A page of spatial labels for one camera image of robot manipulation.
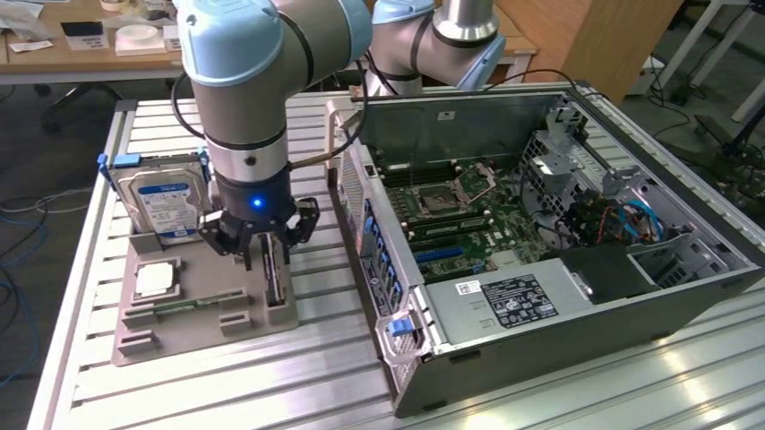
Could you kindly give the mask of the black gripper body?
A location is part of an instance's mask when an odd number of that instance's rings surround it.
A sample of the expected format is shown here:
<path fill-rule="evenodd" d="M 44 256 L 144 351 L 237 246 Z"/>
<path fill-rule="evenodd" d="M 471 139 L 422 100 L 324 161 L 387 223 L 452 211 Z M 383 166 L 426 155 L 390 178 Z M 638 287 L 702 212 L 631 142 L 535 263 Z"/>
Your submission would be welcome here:
<path fill-rule="evenodd" d="M 286 228 L 296 212 L 288 172 L 255 183 L 223 175 L 215 175 L 215 180 L 223 209 L 233 218 L 249 223 L 257 233 Z"/>

